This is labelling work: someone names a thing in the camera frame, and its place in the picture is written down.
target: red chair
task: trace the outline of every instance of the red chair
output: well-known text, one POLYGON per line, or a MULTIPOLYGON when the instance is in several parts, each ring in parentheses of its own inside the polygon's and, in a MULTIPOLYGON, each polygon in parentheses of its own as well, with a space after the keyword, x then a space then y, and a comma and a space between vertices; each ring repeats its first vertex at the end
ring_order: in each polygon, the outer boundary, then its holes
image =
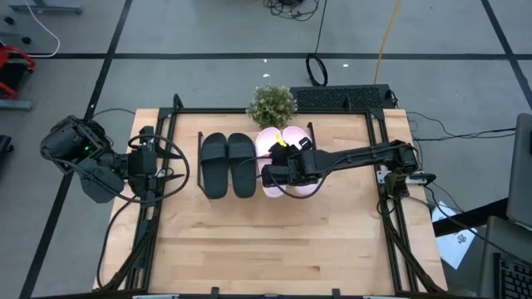
POLYGON ((24 51, 12 46, 0 47, 0 109, 31 110, 32 103, 19 100, 17 89, 27 72, 33 72, 35 61, 24 51), (12 54, 25 62, 9 61, 12 54))

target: potted plant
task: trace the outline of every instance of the potted plant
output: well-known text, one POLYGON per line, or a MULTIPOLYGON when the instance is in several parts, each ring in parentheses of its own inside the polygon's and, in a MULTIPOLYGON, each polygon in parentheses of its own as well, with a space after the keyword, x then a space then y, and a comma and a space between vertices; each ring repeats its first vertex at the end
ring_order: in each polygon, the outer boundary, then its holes
POLYGON ((298 103, 287 87, 257 87, 254 100, 246 109, 261 129, 267 127, 283 128, 298 112, 298 103))

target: keyboard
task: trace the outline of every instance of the keyboard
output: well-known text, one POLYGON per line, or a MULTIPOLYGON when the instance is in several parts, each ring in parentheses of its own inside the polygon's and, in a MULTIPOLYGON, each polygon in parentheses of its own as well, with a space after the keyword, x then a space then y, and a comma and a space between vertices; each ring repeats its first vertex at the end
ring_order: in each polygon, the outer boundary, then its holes
POLYGON ((494 253, 494 288, 497 298, 532 299, 532 268, 511 257, 494 253))
POLYGON ((292 87, 290 92, 298 101, 298 108, 319 110, 343 110, 346 101, 352 109, 393 109, 392 98, 387 98, 388 85, 376 86, 318 86, 292 87))

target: concrete floor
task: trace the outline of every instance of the concrete floor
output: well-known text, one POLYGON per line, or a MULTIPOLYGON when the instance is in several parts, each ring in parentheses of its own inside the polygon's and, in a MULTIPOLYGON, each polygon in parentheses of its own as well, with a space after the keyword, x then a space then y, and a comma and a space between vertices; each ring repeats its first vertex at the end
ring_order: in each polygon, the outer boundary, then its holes
MULTIPOLYGON (((101 55, 38 60, 35 73, 21 90, 22 97, 34 101, 35 110, 0 111, 0 134, 12 136, 16 146, 0 178, 2 297, 18 297, 62 177, 40 157, 40 141, 65 116, 84 115, 124 3, 86 0, 81 16, 39 16, 61 38, 60 53, 101 55)), ((532 53, 532 2, 490 0, 490 4, 513 52, 532 53)), ((319 51, 377 53, 393 5, 393 0, 329 0, 319 51)), ((323 1, 319 8, 308 22, 296 22, 271 16, 258 0, 133 0, 116 53, 311 52, 323 1)), ((4 2, 0 12, 17 22, 11 27, 2 22, 0 31, 18 30, 33 39, 31 46, 7 38, 4 42, 29 52, 53 51, 53 39, 29 15, 13 13, 4 2)), ((505 54, 481 0, 403 1, 386 52, 505 54)), ((176 92, 187 107, 243 107, 255 86, 310 85, 302 59, 204 58, 115 59, 96 110, 169 106, 176 92)), ((385 60, 380 82, 391 86, 402 108, 437 118, 450 132, 509 127, 520 112, 530 112, 507 60, 467 61, 460 55, 455 60, 411 58, 385 60)), ((376 65, 370 59, 338 58, 325 63, 331 86, 369 84, 376 65)), ((519 66, 532 78, 532 61, 519 61, 519 66)), ((412 118, 419 124, 417 137, 443 135, 438 124, 412 118)), ((116 150, 124 150, 132 117, 116 112, 97 120, 116 142, 116 150)), ((512 138, 422 146, 426 171, 438 175, 439 185, 463 209, 507 195, 512 138)), ((436 198, 452 205, 438 189, 436 198)), ((78 178, 73 179, 33 296, 91 290, 110 212, 109 204, 93 203, 81 191, 78 178)), ((476 240, 459 271, 446 268, 452 287, 475 290, 481 249, 476 240)))

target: slide sandal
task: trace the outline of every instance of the slide sandal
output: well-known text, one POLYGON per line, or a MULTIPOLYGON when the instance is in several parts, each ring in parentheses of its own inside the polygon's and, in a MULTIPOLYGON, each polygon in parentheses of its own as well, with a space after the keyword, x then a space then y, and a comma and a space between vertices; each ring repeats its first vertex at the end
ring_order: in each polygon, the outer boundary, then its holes
POLYGON ((199 158, 205 195, 208 199, 223 198, 227 194, 227 169, 229 167, 225 136, 222 133, 207 136, 201 145, 199 158))
POLYGON ((242 133, 233 133, 227 140, 229 150, 229 167, 233 179, 233 189, 236 196, 247 199, 255 194, 257 182, 255 177, 255 161, 250 160, 242 165, 247 159, 255 158, 255 145, 253 141, 242 133))
MULTIPOLYGON (((275 145, 277 143, 277 139, 275 138, 277 135, 280 136, 281 131, 273 127, 266 128, 262 132, 260 132, 259 136, 257 136, 257 139, 255 140, 255 150, 257 151, 257 157, 269 155, 269 148, 271 148, 272 145, 275 145)), ((272 164, 272 160, 257 159, 259 173, 261 173, 263 167, 267 164, 272 164)), ((282 185, 281 188, 286 190, 286 186, 282 185)), ((266 196, 271 199, 275 199, 283 195, 283 192, 281 192, 281 190, 279 190, 277 187, 263 187, 263 190, 264 194, 266 194, 266 196)))
MULTIPOLYGON (((307 131, 297 127, 297 126, 289 126, 286 129, 283 130, 283 140, 289 145, 295 145, 299 150, 301 149, 301 145, 299 144, 299 141, 303 138, 309 138, 307 131)), ((294 187, 296 189, 296 192, 300 195, 309 195, 312 191, 316 189, 316 186, 318 184, 310 184, 307 186, 296 186, 294 187)))

